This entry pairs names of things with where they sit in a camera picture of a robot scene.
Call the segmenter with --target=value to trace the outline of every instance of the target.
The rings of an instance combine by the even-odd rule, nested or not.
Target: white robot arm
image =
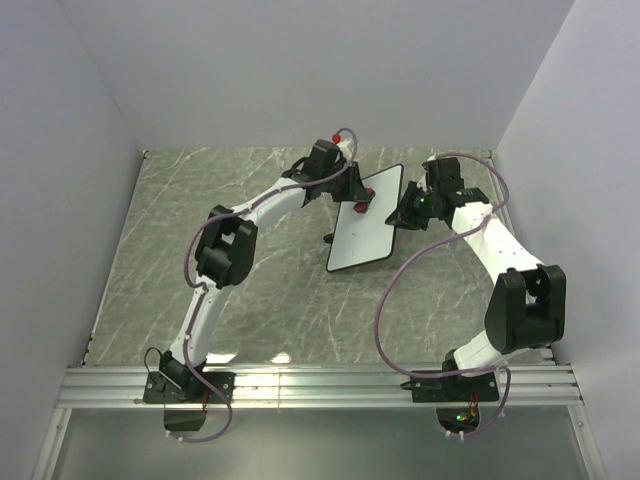
[[[281,190],[285,186],[296,184],[298,184],[298,182],[291,178],[279,178],[271,188],[267,189],[267,192],[271,190]],[[263,195],[264,194],[260,194],[249,202],[233,207],[231,210],[235,212],[245,210]],[[286,190],[267,199],[257,209],[239,218],[245,222],[252,222],[258,231],[263,231],[275,225],[284,215],[302,208],[305,199],[306,191],[301,188]],[[196,309],[199,297],[204,295],[205,300],[197,313],[198,317],[191,331],[191,338],[189,339],[189,358],[194,365],[200,365],[206,360],[211,335],[213,334],[218,318],[222,313],[229,295],[235,288],[235,285],[227,285],[218,289],[216,288],[216,281],[207,275],[198,275],[196,277],[196,283],[204,283],[207,289],[205,290],[201,287],[195,289],[180,332],[169,348],[173,354],[173,358],[182,364],[186,363],[182,348],[185,332]]]
[[[562,338],[566,290],[562,270],[543,265],[527,252],[493,214],[489,199],[480,189],[465,188],[457,158],[431,157],[423,167],[425,175],[417,183],[409,182],[387,223],[408,230],[426,230],[429,220],[437,218],[461,234],[484,222],[483,228],[464,240],[494,284],[485,329],[452,352],[448,369],[502,365],[527,349]]]

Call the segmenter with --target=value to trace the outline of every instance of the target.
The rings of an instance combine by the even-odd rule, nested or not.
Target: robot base
[[[442,363],[442,371],[456,370],[453,359],[454,350],[450,351]],[[400,386],[403,390],[411,391],[413,403],[455,403],[469,402],[474,396],[478,402],[497,402],[500,400],[498,382],[493,372],[465,377],[456,375],[445,378],[411,378]]]
[[[233,396],[235,373],[231,372],[202,372],[202,376],[218,390],[223,392],[228,401]],[[222,399],[202,386],[196,392],[186,395],[171,380],[160,372],[151,372],[147,376],[143,403],[175,405],[179,403],[202,403],[198,410],[165,409],[164,428],[170,432],[197,432],[207,418],[206,405],[222,403]]]

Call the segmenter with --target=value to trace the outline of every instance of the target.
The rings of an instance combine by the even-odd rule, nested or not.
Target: white wall
[[[139,150],[55,0],[0,15],[1,477],[31,476],[87,344]]]
[[[567,273],[561,358],[612,479],[637,479],[640,3],[576,0],[498,147],[527,247]]]
[[[61,0],[146,147],[494,148],[573,0]]]

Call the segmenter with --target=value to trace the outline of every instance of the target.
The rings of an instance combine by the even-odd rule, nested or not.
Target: whiteboard
[[[340,204],[327,272],[385,260],[393,254],[396,227],[384,222],[398,206],[403,171],[399,163],[362,179],[376,193],[366,213],[355,212],[355,202]]]

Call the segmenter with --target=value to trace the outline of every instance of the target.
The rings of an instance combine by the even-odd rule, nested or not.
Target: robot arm
[[[443,370],[490,367],[529,348],[548,345],[564,334],[566,279],[558,266],[544,266],[527,252],[493,213],[478,188],[465,188],[457,158],[423,164],[425,176],[409,182],[388,224],[426,230],[429,220],[443,220],[455,233],[486,222],[465,237],[487,269],[494,291],[485,314],[485,329],[452,352]],[[466,374],[468,377],[482,373]]]
[[[296,182],[291,178],[279,178],[278,181],[267,190],[267,192],[272,190],[280,190],[285,186],[297,185],[298,183],[299,182]],[[231,210],[236,212],[245,210],[249,205],[253,205],[255,201],[263,195],[264,193],[256,196],[245,204],[233,207]],[[277,221],[286,214],[302,208],[305,203],[305,198],[306,192],[301,188],[282,191],[281,193],[267,199],[257,209],[238,217],[237,221],[236,219],[233,219],[233,223],[244,230],[240,232],[234,232],[236,236],[242,235],[242,237],[236,240],[242,240],[242,243],[235,244],[236,250],[233,253],[238,252],[238,255],[240,255],[240,252],[242,251],[242,253],[245,253],[242,260],[246,261],[246,251],[250,250],[250,263],[253,263],[253,249],[255,247],[257,232],[263,231],[275,225]],[[216,208],[218,210],[214,209],[210,216],[213,216],[217,213],[222,213],[220,212],[221,209],[219,207]],[[198,274],[198,276],[196,277],[196,283],[206,284],[207,289],[205,290],[203,288],[197,288],[194,291],[193,298],[191,299],[191,304],[189,305],[189,308],[185,315],[184,322],[182,324],[182,327],[180,328],[180,332],[169,348],[173,355],[173,358],[181,364],[186,363],[183,355],[182,345],[184,343],[184,336],[187,330],[187,326],[189,325],[191,317],[193,316],[193,312],[196,309],[199,297],[204,295],[205,299],[202,302],[202,307],[197,313],[198,317],[191,332],[191,338],[189,339],[189,358],[194,365],[200,365],[206,360],[207,353],[209,351],[209,341],[211,340],[211,335],[215,329],[218,318],[220,317],[220,314],[224,309],[229,295],[235,288],[235,285],[237,285],[237,283],[234,283],[223,286],[222,288],[217,288],[216,280],[212,278],[216,277],[216,268],[215,266],[213,266],[208,270],[207,266],[205,265],[205,259],[203,258],[207,253],[207,250],[205,250],[205,248],[210,252],[215,251],[213,250],[213,245],[215,242],[211,242],[211,247],[207,247],[205,245],[207,243],[207,236],[208,235],[206,234],[203,235],[203,240],[201,240],[200,245],[198,245],[198,248],[196,249],[196,257],[199,262],[198,271],[202,272],[202,274]]]
[[[202,397],[202,385],[189,371],[191,364],[202,373],[208,345],[229,295],[248,276],[253,266],[258,232],[276,224],[284,215],[305,206],[322,193],[336,202],[368,204],[375,195],[362,184],[358,164],[351,162],[351,139],[333,143],[318,140],[308,157],[298,160],[262,194],[231,209],[218,205],[209,218],[233,212],[204,228],[195,249],[196,285],[183,324],[169,350],[161,355],[157,375],[150,374],[152,391],[146,403],[194,401]],[[324,182],[327,177],[333,180]]]

